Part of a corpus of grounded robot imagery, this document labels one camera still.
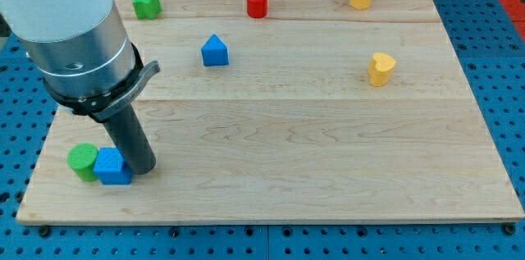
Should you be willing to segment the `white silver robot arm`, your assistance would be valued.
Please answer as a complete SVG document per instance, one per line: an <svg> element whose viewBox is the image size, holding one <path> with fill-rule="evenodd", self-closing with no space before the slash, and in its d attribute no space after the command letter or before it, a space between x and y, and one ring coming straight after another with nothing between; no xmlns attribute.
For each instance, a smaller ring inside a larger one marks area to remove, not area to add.
<svg viewBox="0 0 525 260"><path fill-rule="evenodd" d="M55 94L92 98L136 76L114 0L1 0L1 14Z"/></svg>

